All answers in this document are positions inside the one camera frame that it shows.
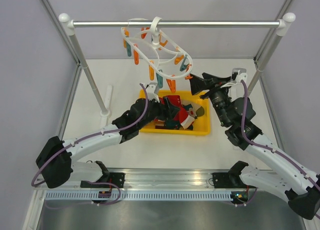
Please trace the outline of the dark green sock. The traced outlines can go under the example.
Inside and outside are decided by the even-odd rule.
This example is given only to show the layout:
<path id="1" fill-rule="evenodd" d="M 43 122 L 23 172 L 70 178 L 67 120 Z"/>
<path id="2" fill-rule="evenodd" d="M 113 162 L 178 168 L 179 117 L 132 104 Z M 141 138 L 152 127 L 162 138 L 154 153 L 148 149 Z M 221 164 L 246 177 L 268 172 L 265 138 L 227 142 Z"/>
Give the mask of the dark green sock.
<path id="1" fill-rule="evenodd" d="M 179 124 L 178 121 L 175 120 L 167 120 L 165 121 L 165 125 L 167 129 L 174 129 L 174 130 L 179 130 L 181 128 L 181 125 Z M 187 129 L 183 129 L 183 130 L 193 130 L 193 124 L 187 128 Z"/>

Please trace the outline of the beige striped sock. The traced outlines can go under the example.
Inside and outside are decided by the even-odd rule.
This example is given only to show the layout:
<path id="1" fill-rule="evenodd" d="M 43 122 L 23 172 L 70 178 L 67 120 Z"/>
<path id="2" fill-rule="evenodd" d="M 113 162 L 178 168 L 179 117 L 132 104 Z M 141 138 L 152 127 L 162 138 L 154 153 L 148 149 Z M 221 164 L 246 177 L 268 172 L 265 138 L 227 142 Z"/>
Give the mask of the beige striped sock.
<path id="1" fill-rule="evenodd" d="M 194 103 L 194 110 L 197 117 L 201 117 L 205 114 L 205 109 L 202 105 Z"/>
<path id="2" fill-rule="evenodd" d="M 166 122 L 161 120 L 154 121 L 155 129 L 166 129 Z"/>

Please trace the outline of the white clip sock hanger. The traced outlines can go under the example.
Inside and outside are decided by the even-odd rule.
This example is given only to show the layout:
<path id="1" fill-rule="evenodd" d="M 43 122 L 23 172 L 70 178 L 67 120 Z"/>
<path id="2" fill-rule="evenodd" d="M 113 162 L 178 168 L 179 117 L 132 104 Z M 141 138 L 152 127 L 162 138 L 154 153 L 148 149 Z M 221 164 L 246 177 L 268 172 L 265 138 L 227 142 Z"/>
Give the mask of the white clip sock hanger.
<path id="1" fill-rule="evenodd" d="M 176 80 L 192 78 L 193 59 L 160 29 L 159 23 L 163 20 L 161 17 L 155 17 L 150 26 L 141 27 L 140 32 L 131 33 L 131 23 L 146 20 L 132 18 L 127 21 L 127 25 L 120 30 L 123 46 L 127 56 L 132 57 L 136 65 L 141 60 L 146 61 L 151 81 L 156 80 L 159 88 L 166 82 L 169 90 L 175 93 Z"/>

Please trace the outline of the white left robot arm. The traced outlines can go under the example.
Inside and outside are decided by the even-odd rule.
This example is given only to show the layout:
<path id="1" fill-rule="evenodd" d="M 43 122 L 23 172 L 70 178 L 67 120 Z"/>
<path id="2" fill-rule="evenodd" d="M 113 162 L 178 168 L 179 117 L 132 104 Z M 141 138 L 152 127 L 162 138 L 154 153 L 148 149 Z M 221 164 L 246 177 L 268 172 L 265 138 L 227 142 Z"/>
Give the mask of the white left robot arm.
<path id="1" fill-rule="evenodd" d="M 63 185 L 75 174 L 74 164 L 79 159 L 103 148 L 129 141 L 152 121 L 174 118 L 179 110 L 167 98 L 162 101 L 139 98 L 120 117 L 98 132 L 69 142 L 58 136 L 51 137 L 35 161 L 38 172 L 31 185 L 36 187 L 45 183 L 48 188 Z"/>

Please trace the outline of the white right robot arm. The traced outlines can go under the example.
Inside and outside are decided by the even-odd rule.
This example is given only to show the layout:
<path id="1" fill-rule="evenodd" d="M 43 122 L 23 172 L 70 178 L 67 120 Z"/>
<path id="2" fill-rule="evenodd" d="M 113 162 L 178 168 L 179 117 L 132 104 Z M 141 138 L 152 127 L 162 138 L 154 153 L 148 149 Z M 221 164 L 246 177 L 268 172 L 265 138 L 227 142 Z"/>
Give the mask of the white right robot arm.
<path id="1" fill-rule="evenodd" d="M 227 128 L 225 134 L 231 144 L 271 169 L 264 172 L 238 161 L 228 171 L 230 185 L 262 189 L 284 200 L 304 219 L 319 217 L 319 174 L 287 155 L 252 123 L 256 113 L 244 77 L 232 75 L 221 78 L 207 73 L 198 77 L 191 74 L 189 83 L 192 95 L 204 91 L 200 98 L 210 99 L 221 125 Z"/>

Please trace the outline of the red christmas sock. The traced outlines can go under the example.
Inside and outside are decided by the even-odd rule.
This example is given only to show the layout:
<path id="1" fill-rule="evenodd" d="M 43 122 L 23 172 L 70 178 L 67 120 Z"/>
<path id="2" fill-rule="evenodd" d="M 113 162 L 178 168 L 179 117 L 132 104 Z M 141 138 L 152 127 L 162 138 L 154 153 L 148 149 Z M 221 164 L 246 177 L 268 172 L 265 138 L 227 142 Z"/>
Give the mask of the red christmas sock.
<path id="1" fill-rule="evenodd" d="M 167 98 L 170 101 L 170 103 L 176 107 L 182 106 L 181 98 L 179 95 L 167 95 L 164 96 L 164 98 Z"/>

